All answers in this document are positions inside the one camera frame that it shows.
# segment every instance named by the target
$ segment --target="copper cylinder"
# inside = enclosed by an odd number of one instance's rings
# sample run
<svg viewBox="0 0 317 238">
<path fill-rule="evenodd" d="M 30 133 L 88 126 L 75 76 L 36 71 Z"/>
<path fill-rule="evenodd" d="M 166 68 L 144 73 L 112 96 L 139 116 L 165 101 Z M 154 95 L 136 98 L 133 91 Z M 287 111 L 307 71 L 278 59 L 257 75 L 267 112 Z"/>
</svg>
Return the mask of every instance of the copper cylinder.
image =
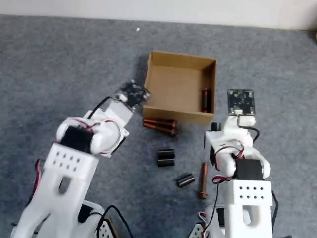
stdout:
<svg viewBox="0 0 317 238">
<path fill-rule="evenodd" d="M 144 123 L 151 123 L 155 125 L 163 125 L 168 126 L 170 128 L 176 128 L 177 127 L 177 121 L 172 119 L 156 119 L 156 118 L 144 118 Z"/>
<path fill-rule="evenodd" d="M 202 112 L 211 113 L 211 90 L 208 88 L 202 90 Z"/>
<path fill-rule="evenodd" d="M 161 127 L 161 126 L 154 125 L 154 124 L 150 124 L 150 123 L 143 123 L 143 126 L 145 128 L 149 128 L 149 129 L 153 129 L 153 130 L 157 130 L 157 131 L 163 132 L 163 133 L 168 134 L 170 136 L 176 136 L 177 135 L 177 130 L 176 129 L 168 129 L 168 128 Z"/>
</svg>

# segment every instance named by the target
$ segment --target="circuit board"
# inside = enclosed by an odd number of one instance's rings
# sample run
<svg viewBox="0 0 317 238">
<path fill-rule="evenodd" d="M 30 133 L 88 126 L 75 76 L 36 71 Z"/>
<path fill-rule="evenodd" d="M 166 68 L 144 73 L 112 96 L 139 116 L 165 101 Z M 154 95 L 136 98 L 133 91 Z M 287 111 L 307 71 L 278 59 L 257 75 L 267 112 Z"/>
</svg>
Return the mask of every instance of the circuit board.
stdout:
<svg viewBox="0 0 317 238">
<path fill-rule="evenodd" d="M 139 86 L 134 80 L 125 83 L 116 93 L 115 97 L 122 101 L 131 111 L 150 97 L 150 93 L 144 87 Z"/>
<path fill-rule="evenodd" d="M 228 91 L 228 114 L 254 116 L 256 108 L 254 93 L 250 89 L 230 89 Z"/>
</svg>

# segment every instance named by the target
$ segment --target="cable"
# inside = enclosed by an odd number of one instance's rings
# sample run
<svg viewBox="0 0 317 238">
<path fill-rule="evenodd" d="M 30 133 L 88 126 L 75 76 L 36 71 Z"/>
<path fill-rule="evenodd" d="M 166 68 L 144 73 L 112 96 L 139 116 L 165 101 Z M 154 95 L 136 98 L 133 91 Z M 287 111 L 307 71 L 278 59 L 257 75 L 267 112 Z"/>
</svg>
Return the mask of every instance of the cable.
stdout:
<svg viewBox="0 0 317 238">
<path fill-rule="evenodd" d="M 97 224 L 97 228 L 96 228 L 96 235 L 97 235 L 96 237 L 99 238 L 99 230 L 100 230 L 100 227 L 101 227 L 101 225 L 103 224 L 105 215 L 107 214 L 107 212 L 108 212 L 111 208 L 113 208 L 114 210 L 116 210 L 116 212 L 118 213 L 119 217 L 120 217 L 121 220 L 123 221 L 125 227 L 127 228 L 130 237 L 131 237 L 131 238 L 134 238 L 134 236 L 133 236 L 133 234 L 132 234 L 132 232 L 131 232 L 131 229 L 130 229 L 128 223 L 127 223 L 126 220 L 124 219 L 124 217 L 123 217 L 123 215 L 121 214 L 120 210 L 119 210 L 116 206 L 114 206 L 114 205 L 108 206 L 107 209 L 105 209 L 105 212 L 101 215 L 101 217 L 100 217 L 100 219 L 99 219 L 99 222 L 98 222 L 98 224 Z"/>
<path fill-rule="evenodd" d="M 108 99 L 112 99 L 112 97 L 107 96 L 107 97 L 105 97 L 104 99 L 102 99 L 102 100 L 97 104 L 97 106 L 95 106 L 95 108 L 91 111 L 91 113 L 89 114 L 89 116 L 87 117 L 87 119 L 90 119 L 90 118 L 93 116 L 93 114 L 96 112 L 96 110 L 97 110 L 102 104 L 104 104 Z"/>
<path fill-rule="evenodd" d="M 230 181 L 230 180 L 232 180 L 231 177 L 226 177 L 223 175 L 216 175 L 211 179 L 213 184 L 220 184 L 220 183 L 223 183 L 225 181 Z"/>
<path fill-rule="evenodd" d="M 100 212 L 92 212 L 92 213 L 89 213 L 88 217 L 90 217 L 91 215 L 99 215 L 99 216 L 102 216 L 102 214 Z"/>
<path fill-rule="evenodd" d="M 219 170 L 219 169 L 218 169 L 217 157 L 216 157 L 216 156 L 217 156 L 217 154 L 218 154 L 221 150 L 224 150 L 224 149 L 227 149 L 227 148 L 234 148 L 234 149 L 238 150 L 238 151 L 239 151 L 239 154 L 237 154 L 236 157 L 239 156 L 240 154 L 241 154 L 241 156 L 243 155 L 244 147 L 243 147 L 243 150 L 240 150 L 239 148 L 237 148 L 237 147 L 235 147 L 235 146 L 232 146 L 232 145 L 223 146 L 222 148 L 218 149 L 218 150 L 215 152 L 215 154 L 214 154 L 214 161 L 215 161 L 214 166 L 215 166 L 215 168 L 216 168 L 217 170 Z"/>
<path fill-rule="evenodd" d="M 35 171 L 36 171 L 36 179 L 35 179 L 35 182 L 34 182 L 34 186 L 33 186 L 33 190 L 32 190 L 32 193 L 29 197 L 29 200 L 26 204 L 26 207 L 30 204 L 30 202 L 32 201 L 33 199 L 33 196 L 35 194 L 35 191 L 39 185 L 39 182 L 40 182 L 40 178 L 41 178 L 41 170 L 40 170 L 40 159 L 37 159 L 36 162 L 35 162 Z"/>
<path fill-rule="evenodd" d="M 206 230 L 208 229 L 208 227 L 210 226 L 211 224 L 211 221 L 213 219 L 213 216 L 214 216 L 214 212 L 216 210 L 216 205 L 217 205 L 217 201 L 218 201 L 218 194 L 219 194 L 219 185 L 220 183 L 217 184 L 217 192 L 216 192 L 216 199 L 214 201 L 214 205 L 213 205 L 213 210 L 212 210 L 212 214 L 211 214 L 211 218 L 210 218 L 210 221 L 209 223 L 207 224 L 207 226 L 205 226 L 205 228 L 203 229 L 203 232 L 202 232 L 202 238 L 205 238 L 205 234 L 206 234 Z"/>
<path fill-rule="evenodd" d="M 272 231 L 274 230 L 274 225 L 275 225 L 275 221 L 276 221 L 276 216 L 277 216 L 277 212 L 278 212 L 278 201 L 277 198 L 275 196 L 274 191 L 272 190 L 272 196 L 273 196 L 273 200 L 275 202 L 275 209 L 274 209 L 274 213 L 272 216 Z"/>
<path fill-rule="evenodd" d="M 237 119 L 237 126 L 239 128 L 242 128 L 242 129 L 246 129 L 246 130 L 253 130 L 255 131 L 257 134 L 256 136 L 253 138 L 253 142 L 255 142 L 257 140 L 257 138 L 260 136 L 260 131 L 254 127 L 251 127 L 251 126 L 241 126 L 240 125 L 240 115 L 238 115 L 238 119 Z"/>
</svg>

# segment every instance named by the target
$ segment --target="white wall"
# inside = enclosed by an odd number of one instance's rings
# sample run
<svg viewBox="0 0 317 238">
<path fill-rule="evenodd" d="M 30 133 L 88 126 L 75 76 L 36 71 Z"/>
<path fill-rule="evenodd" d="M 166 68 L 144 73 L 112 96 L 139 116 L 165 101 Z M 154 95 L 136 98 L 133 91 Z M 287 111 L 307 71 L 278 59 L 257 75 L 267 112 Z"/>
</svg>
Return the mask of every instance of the white wall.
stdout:
<svg viewBox="0 0 317 238">
<path fill-rule="evenodd" d="M 317 29 L 317 0 L 0 0 L 0 13 Z"/>
</svg>

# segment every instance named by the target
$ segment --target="open cardboard box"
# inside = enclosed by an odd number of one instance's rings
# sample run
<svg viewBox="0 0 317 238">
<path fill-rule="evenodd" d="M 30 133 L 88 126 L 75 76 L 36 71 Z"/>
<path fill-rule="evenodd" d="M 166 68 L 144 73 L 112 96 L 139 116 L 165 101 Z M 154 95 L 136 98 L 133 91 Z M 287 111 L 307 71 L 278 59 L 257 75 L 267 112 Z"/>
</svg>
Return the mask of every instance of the open cardboard box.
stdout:
<svg viewBox="0 0 317 238">
<path fill-rule="evenodd" d="M 213 119 L 216 60 L 194 55 L 152 51 L 145 88 L 151 97 L 145 118 L 208 124 Z M 202 90 L 211 90 L 211 113 L 202 112 Z"/>
</svg>

